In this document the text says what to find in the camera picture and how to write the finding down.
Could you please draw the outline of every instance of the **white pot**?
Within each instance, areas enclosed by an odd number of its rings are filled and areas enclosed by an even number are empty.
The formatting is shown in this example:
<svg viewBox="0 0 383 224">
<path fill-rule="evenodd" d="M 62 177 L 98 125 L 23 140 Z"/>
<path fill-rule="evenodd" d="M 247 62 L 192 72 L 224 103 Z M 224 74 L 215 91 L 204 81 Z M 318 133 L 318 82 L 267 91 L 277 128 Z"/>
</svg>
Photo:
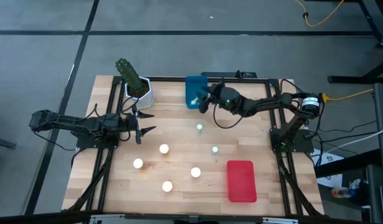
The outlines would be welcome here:
<svg viewBox="0 0 383 224">
<path fill-rule="evenodd" d="M 154 93 L 152 90 L 152 85 L 150 84 L 150 80 L 148 78 L 140 77 L 142 80 L 145 80 L 147 84 L 149 85 L 149 91 L 142 97 L 139 98 L 139 101 L 136 103 L 136 107 L 138 110 L 149 108 L 153 105 L 154 102 Z M 125 96 L 127 98 L 130 98 L 128 94 L 128 83 L 125 84 Z"/>
</svg>

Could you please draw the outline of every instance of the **ping pong ball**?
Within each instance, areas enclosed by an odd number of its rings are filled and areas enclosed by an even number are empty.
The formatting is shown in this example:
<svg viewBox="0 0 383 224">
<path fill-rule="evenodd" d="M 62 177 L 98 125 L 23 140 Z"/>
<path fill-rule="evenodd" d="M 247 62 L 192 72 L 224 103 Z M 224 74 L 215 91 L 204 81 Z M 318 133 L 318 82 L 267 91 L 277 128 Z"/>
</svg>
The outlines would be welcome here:
<svg viewBox="0 0 383 224">
<path fill-rule="evenodd" d="M 169 152 L 169 147 L 168 147 L 168 145 L 167 145 L 167 144 L 162 144 L 162 145 L 160 146 L 160 152 L 161 152 L 162 154 L 168 154 L 168 152 Z"/>
<path fill-rule="evenodd" d="M 192 177 L 197 178 L 201 175 L 201 170 L 200 168 L 194 167 L 191 169 L 190 173 Z"/>
<path fill-rule="evenodd" d="M 143 166 L 143 160 L 142 159 L 135 159 L 134 160 L 134 167 L 136 169 L 140 169 Z"/>
<path fill-rule="evenodd" d="M 169 182 L 169 181 L 165 181 L 162 184 L 162 190 L 165 191 L 165 192 L 170 192 L 172 190 L 172 183 Z"/>
</svg>

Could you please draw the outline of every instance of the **wooden table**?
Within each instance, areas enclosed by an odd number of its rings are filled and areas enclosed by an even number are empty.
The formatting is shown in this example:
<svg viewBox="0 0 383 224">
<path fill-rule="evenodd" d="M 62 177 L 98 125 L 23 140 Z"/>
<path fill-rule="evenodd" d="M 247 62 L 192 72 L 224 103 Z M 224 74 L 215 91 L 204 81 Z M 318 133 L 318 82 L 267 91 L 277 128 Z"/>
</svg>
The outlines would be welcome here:
<svg viewBox="0 0 383 224">
<path fill-rule="evenodd" d="M 98 104 L 99 114 L 106 112 L 112 80 L 112 76 L 96 77 L 87 114 L 95 103 Z M 226 86 L 237 89 L 248 98 L 267 97 L 262 84 L 227 83 Z M 142 138 L 140 145 L 136 144 L 134 134 L 128 142 L 119 143 L 111 165 L 104 212 L 284 215 L 279 171 L 269 138 L 268 111 L 243 119 L 234 128 L 221 129 L 214 124 L 213 106 L 205 114 L 186 107 L 183 82 L 152 82 L 152 88 L 155 93 L 154 105 L 142 111 L 155 117 L 141 119 L 139 126 L 157 127 Z M 284 91 L 295 92 L 295 89 L 284 83 Z M 285 111 L 285 116 L 289 121 L 293 114 Z M 239 116 L 233 116 L 225 110 L 216 110 L 216 117 L 222 126 L 229 126 L 239 119 Z M 197 124 L 203 125 L 201 133 L 196 131 Z M 163 156 L 159 152 L 161 144 L 169 145 L 168 155 Z M 219 148 L 216 155 L 211 154 L 213 146 Z M 73 205 L 90 183 L 96 151 L 87 149 L 75 158 L 63 208 Z M 143 170 L 133 168 L 132 163 L 137 158 L 145 162 Z M 323 213 L 311 160 L 303 153 L 293 153 L 293 158 L 301 190 L 313 206 Z M 228 200 L 226 163 L 229 160 L 250 160 L 254 163 L 257 202 L 232 203 Z M 198 179 L 190 175 L 192 167 L 201 169 Z M 173 190 L 169 193 L 162 190 L 166 180 L 173 183 Z M 97 207 L 99 192 L 100 186 L 97 186 L 93 208 Z M 296 213 L 290 187 L 288 195 L 292 211 Z"/>
</svg>

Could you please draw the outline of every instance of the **potted plant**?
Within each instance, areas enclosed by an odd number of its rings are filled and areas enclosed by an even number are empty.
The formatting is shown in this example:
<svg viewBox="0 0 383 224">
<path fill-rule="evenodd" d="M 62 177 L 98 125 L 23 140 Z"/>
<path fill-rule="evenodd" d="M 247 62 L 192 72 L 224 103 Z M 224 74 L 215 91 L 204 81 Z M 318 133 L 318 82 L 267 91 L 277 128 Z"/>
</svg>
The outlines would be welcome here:
<svg viewBox="0 0 383 224">
<path fill-rule="evenodd" d="M 137 109 L 149 108 L 153 105 L 154 94 L 148 78 L 139 77 L 134 67 L 126 59 L 116 62 L 117 71 L 125 80 L 125 96 L 136 102 Z"/>
</svg>

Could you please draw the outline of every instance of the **white light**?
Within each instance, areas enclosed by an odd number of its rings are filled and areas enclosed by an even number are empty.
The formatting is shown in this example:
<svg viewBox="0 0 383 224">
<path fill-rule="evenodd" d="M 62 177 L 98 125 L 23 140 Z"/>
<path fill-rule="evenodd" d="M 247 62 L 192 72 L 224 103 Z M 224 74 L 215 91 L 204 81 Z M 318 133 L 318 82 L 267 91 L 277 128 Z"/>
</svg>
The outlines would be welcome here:
<svg viewBox="0 0 383 224">
<path fill-rule="evenodd" d="M 140 169 L 143 166 L 143 160 L 142 159 L 135 159 L 134 160 L 134 167 L 136 169 Z"/>
<path fill-rule="evenodd" d="M 168 154 L 168 152 L 169 152 L 169 147 L 168 147 L 168 145 L 167 145 L 167 144 L 162 144 L 162 145 L 160 146 L 160 152 L 161 152 L 162 154 Z"/>
<path fill-rule="evenodd" d="M 200 124 L 197 124 L 197 131 L 198 131 L 198 132 L 201 132 L 202 129 L 203 129 L 203 126 L 200 125 Z"/>
<path fill-rule="evenodd" d="M 201 170 L 198 167 L 194 167 L 194 168 L 191 169 L 190 173 L 191 173 L 192 177 L 197 178 L 197 177 L 199 177 L 201 175 Z"/>
<path fill-rule="evenodd" d="M 212 154 L 216 154 L 218 152 L 218 147 L 212 147 Z"/>
<path fill-rule="evenodd" d="M 165 191 L 165 192 L 170 192 L 172 190 L 172 183 L 169 182 L 169 181 L 165 181 L 162 184 L 162 190 Z"/>
</svg>

